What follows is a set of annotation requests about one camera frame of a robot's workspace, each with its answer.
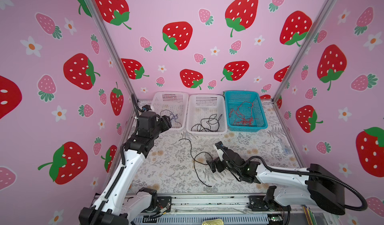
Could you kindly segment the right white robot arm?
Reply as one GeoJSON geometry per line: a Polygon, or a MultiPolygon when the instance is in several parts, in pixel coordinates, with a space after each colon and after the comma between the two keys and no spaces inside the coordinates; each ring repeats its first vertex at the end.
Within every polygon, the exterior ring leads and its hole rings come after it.
{"type": "Polygon", "coordinates": [[[212,172],[230,172],[237,181],[249,184],[271,184],[264,198],[266,203],[282,207],[314,205],[334,215],[346,210],[365,211],[368,203],[363,195],[322,166],[288,169],[268,166],[260,156],[244,160],[227,147],[215,145],[218,157],[208,161],[212,172]]]}

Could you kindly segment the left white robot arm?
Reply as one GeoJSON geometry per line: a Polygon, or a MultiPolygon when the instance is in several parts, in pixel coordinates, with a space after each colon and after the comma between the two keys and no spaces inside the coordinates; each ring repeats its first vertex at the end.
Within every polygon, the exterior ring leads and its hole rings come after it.
{"type": "Polygon", "coordinates": [[[127,192],[140,166],[154,147],[155,140],[171,127],[168,116],[160,116],[150,107],[142,110],[133,94],[136,129],[120,146],[121,161],[107,187],[90,208],[79,215],[82,225],[129,225],[144,210],[153,210],[158,203],[157,191],[142,188],[129,200],[127,192]]]}

